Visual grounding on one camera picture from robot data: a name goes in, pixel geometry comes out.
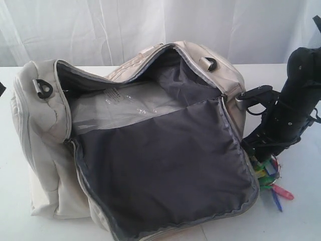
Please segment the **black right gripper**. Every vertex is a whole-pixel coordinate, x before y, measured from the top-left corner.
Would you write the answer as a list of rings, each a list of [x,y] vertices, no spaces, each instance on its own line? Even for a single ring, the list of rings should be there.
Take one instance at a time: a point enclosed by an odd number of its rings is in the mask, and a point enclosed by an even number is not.
[[[320,102],[320,48],[293,51],[279,93],[277,101],[259,113],[259,126],[242,140],[244,150],[259,162],[298,143],[308,127],[320,123],[319,116],[311,116]]]

